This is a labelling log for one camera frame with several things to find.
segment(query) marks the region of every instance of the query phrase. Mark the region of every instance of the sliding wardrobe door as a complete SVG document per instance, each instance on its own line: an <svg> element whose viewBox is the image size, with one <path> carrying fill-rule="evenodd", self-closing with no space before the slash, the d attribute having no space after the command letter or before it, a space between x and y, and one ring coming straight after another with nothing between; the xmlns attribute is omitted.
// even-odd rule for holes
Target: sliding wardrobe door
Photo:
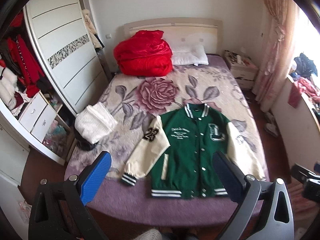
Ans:
<svg viewBox="0 0 320 240"><path fill-rule="evenodd" d="M24 13L37 57L70 111L77 114L96 103L108 81L79 0L30 0Z"/></svg>

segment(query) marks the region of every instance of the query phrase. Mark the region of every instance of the nightstand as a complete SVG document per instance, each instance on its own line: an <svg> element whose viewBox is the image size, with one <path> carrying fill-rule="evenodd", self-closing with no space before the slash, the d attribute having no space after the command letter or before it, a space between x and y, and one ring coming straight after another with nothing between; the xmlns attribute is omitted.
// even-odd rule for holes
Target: nightstand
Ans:
<svg viewBox="0 0 320 240"><path fill-rule="evenodd" d="M252 61L248 58L242 58L241 64L238 64L236 58L229 51L225 51L224 59L239 87L246 90L251 89L254 84L254 78L258 72L258 68Z"/></svg>

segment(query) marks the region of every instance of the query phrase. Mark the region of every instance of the open closet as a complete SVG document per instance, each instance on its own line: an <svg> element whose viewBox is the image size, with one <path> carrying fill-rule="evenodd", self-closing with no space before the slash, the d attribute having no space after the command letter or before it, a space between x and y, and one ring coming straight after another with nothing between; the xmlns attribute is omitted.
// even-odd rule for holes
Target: open closet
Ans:
<svg viewBox="0 0 320 240"><path fill-rule="evenodd" d="M76 144L75 116L98 101L110 77L81 9L79 0L30 0L14 20L19 24L12 24L1 40L7 53L1 53L0 65L17 79L14 105L0 100L1 125L12 129L20 145L30 145L61 165ZM21 170L18 174L23 167L12 163Z"/></svg>

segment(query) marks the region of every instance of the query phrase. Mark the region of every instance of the wardrobe door frame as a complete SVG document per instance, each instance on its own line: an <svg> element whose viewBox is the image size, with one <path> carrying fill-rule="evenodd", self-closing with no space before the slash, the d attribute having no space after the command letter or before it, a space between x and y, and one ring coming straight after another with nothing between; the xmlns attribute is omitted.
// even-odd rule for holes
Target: wardrobe door frame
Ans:
<svg viewBox="0 0 320 240"><path fill-rule="evenodd" d="M89 42L91 44L91 49L94 52L94 56L96 59L98 59L98 55L96 54L93 44L92 44L92 40L90 37L90 34L86 28L85 25L85 21L84 21L84 16L82 14L82 9L81 9L81 5L80 5L80 1L77 0L77 4L78 4L78 8L80 11L80 15L82 18L82 22L84 24L84 28L85 31L88 35L89 38ZM41 50L41 46L39 45L39 42L36 38L36 34L35 34L35 30L34 30L34 26L33 24L30 23L29 20L29 16L28 16L28 8L27 5L25 5L23 7L23 13L24 13L24 18L25 18L25 22L26 22L26 29L30 38L30 42L32 44L32 47L35 51L35 54L41 64L42 70L44 71L45 75L47 76L48 80L50 81L52 87L54 88L54 90L56 91L56 93L58 94L58 96L61 98L61 100L63 101L63 103L66 105L66 107L70 110L70 112L76 116L78 114L77 110L76 110L76 105L74 105L70 98L68 98L68 94L66 93L66 91L64 90L63 86L59 83L58 79L56 78L56 76L54 75L53 72L50 71L51 66L49 65L48 60L46 59L46 57L44 56L42 50Z"/></svg>

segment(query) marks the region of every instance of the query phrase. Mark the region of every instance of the bed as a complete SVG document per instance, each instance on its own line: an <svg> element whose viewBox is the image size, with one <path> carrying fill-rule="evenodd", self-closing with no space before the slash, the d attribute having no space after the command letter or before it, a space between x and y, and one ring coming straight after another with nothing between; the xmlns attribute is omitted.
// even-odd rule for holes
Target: bed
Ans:
<svg viewBox="0 0 320 240"><path fill-rule="evenodd" d="M89 207L108 216L153 226L206 226L229 220L236 204L228 197L207 199L154 199L150 180L140 179L134 187L120 182L124 163L137 142L158 114L181 108L186 103L207 103L228 117L259 159L268 179L260 136L236 80L229 72L221 53L222 22L199 18L166 18L130 23L124 26L126 37L141 29L164 31L169 44L201 42L209 65L176 65L165 77L135 77L117 74L100 97L100 101L118 121L115 130L97 147L84 152L77 147L67 166L65 179L79 174L97 155L111 153L112 167ZM148 98L147 90L161 87L163 95ZM259 213L259 203L254 214Z"/></svg>

